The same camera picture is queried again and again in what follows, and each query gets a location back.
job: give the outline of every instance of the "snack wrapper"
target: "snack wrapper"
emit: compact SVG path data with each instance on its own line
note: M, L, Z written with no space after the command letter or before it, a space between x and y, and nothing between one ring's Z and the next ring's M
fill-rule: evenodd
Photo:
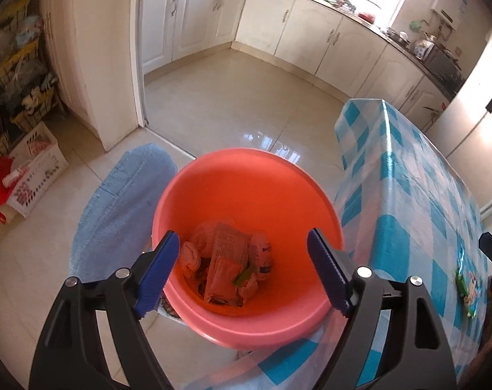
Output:
M247 279L242 286L239 287L239 296L242 298L242 305L246 304L248 299L251 299L258 290L258 282L255 273Z
M204 292L206 302L239 305L237 276L247 268L250 235L219 223Z
M477 301L482 293L482 283L478 279L476 267L464 248L460 247L457 258L457 271L455 272L457 289L464 302L468 318L473 318L476 313Z

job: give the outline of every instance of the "white cabinet door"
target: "white cabinet door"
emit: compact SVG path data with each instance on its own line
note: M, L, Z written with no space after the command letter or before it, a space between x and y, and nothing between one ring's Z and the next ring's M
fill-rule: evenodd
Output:
M314 75L342 17L314 1L296 0L275 56Z
M422 77L413 62L387 45L356 98L381 98L399 110Z
M444 111L448 105L442 92L425 76L401 107L401 113L419 130L426 131L432 125L432 110Z
M246 0L236 40L275 54L295 0Z
M235 39L246 0L219 0L214 11L215 24L210 46L231 43Z
M141 60L143 73L172 61L177 0L143 0Z
M333 35L316 76L353 97L376 65L386 44L375 33L345 18Z
M218 0L179 0L174 32L173 60L205 50L211 39Z

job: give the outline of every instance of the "beige floor tile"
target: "beige floor tile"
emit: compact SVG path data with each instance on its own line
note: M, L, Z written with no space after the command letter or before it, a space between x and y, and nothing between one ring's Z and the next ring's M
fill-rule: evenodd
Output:
M216 56L173 72L174 80L147 93L150 128L195 156L269 149L312 85L244 53Z
M68 162L29 217L0 243L0 281L35 340L68 276L76 225L100 184L77 155Z
M105 152L101 142L78 120L73 117L61 119L55 117L48 122L53 133L59 135L60 142L74 149L75 153L100 178L105 179L122 155L133 148L147 143L156 143L163 148L181 169L193 160L193 157L179 151L170 143L146 129L136 129L122 142Z
M342 106L313 87L271 150L309 173L332 201L344 176L334 131Z
M0 360L28 388L36 341L22 324L20 315L0 281Z
M162 315L146 332L146 338L175 389L226 367L236 356L236 350L211 343L186 325Z

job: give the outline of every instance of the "pot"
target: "pot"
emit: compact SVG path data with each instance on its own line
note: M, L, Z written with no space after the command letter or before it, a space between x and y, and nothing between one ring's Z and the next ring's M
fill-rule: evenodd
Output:
M410 41L404 39L400 33L397 33L392 28L387 28L387 30L385 31L385 35L387 35L392 41L398 43L400 46L404 48L410 45Z

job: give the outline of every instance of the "trash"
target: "trash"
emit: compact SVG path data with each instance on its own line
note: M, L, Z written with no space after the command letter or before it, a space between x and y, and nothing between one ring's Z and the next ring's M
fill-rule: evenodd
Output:
M202 258L210 258L213 252L215 242L215 230L217 229L218 221L206 221L196 227L190 236L192 242L199 255Z
M255 273L252 273L249 279L244 281L239 287L238 293L242 298L242 305L251 299L258 290L258 282Z
M459 247L457 265L457 271L455 272L457 289L464 302L466 314L471 319L476 313L477 302L482 293L482 284L479 283L477 278L478 274L475 265L470 257L466 256L462 246Z
M253 233L249 251L257 280L267 280L271 274L271 244L264 232Z
M213 300L238 306L239 298L234 281L247 269L249 240L250 235L219 222L204 292L206 302Z
M205 302L241 307L257 293L259 280L270 276L271 244L264 232L252 236L222 221L206 221L183 243L179 264Z
M194 279L197 270L201 267L201 257L192 242L184 242L179 252L181 270L187 279Z

